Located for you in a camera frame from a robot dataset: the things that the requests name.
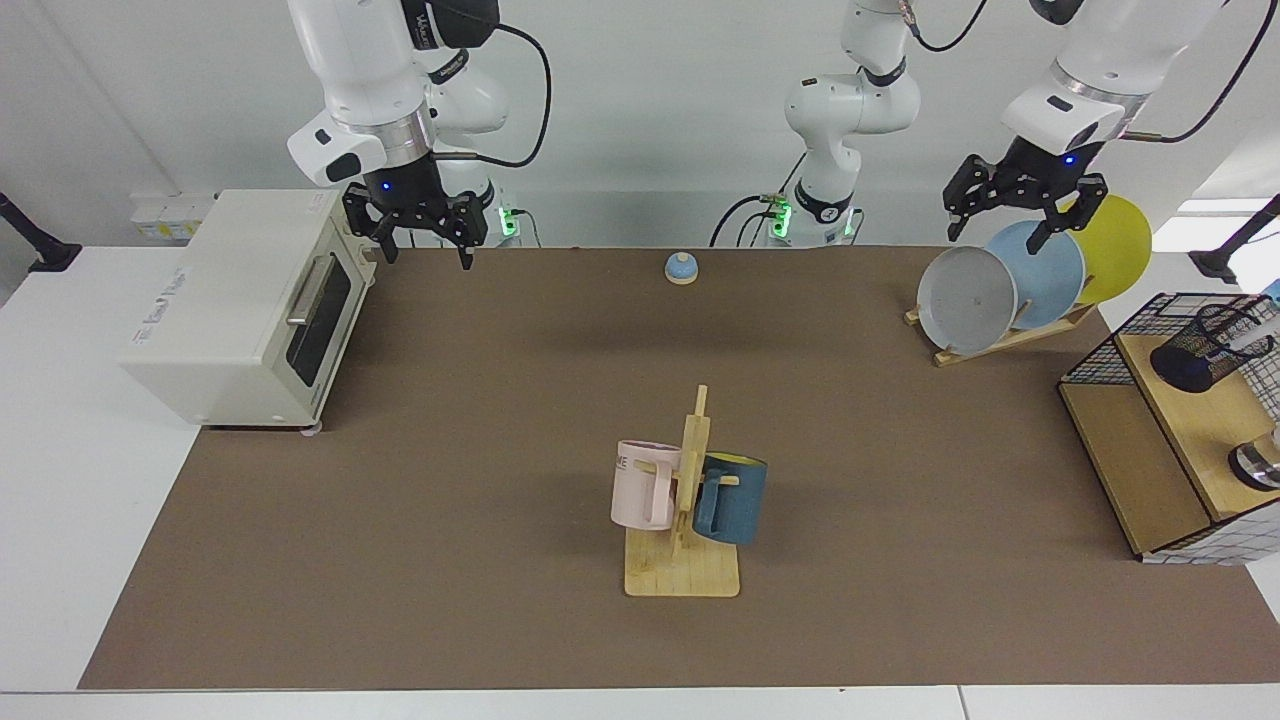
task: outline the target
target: white plate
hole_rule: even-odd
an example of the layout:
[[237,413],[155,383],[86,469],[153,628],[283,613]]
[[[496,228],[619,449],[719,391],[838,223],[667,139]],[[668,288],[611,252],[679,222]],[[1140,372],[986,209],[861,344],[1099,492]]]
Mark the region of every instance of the white plate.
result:
[[1012,327],[1018,288],[1000,258],[982,247],[952,247],[924,270],[916,301],[920,327],[934,345],[977,355]]

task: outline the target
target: oven window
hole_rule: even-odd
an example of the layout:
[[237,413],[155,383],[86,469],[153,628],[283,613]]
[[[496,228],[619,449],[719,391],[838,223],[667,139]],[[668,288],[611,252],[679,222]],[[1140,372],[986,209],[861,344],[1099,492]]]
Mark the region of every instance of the oven window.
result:
[[[337,255],[332,252],[330,255],[334,260],[338,259]],[[337,261],[329,270],[329,278],[325,279],[320,302],[311,323],[293,331],[293,340],[289,341],[285,359],[307,387],[316,384],[316,374],[320,373],[320,365],[329,350],[329,341],[333,340],[333,333],[338,329],[338,319],[349,295],[351,278],[347,277],[342,263]]]

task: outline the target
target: green led light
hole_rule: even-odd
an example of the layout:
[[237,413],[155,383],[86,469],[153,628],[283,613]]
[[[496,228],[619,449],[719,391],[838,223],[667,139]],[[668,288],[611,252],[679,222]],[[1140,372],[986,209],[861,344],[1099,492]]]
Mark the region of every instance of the green led light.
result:
[[504,237],[511,237],[520,231],[520,224],[516,220],[516,217],[511,214],[511,210],[499,205],[498,217],[502,218],[502,234]]
[[791,232],[791,204],[783,200],[778,204],[778,211],[773,220],[773,237],[785,238]]

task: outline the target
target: power strip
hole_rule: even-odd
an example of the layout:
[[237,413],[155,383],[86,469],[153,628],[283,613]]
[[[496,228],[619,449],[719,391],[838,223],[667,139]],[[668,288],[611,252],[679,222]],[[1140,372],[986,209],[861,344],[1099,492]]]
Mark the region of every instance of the power strip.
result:
[[183,243],[200,229],[216,197],[200,193],[182,193],[175,197],[134,195],[132,196],[134,210],[129,220],[138,229],[138,234],[147,240]]

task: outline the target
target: white toaster oven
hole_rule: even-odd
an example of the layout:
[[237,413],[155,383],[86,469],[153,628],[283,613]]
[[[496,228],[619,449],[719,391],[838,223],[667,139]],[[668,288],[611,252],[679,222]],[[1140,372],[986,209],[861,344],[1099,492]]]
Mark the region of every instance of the white toaster oven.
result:
[[340,192],[225,191],[120,365],[192,424],[315,425],[374,282],[366,245]]

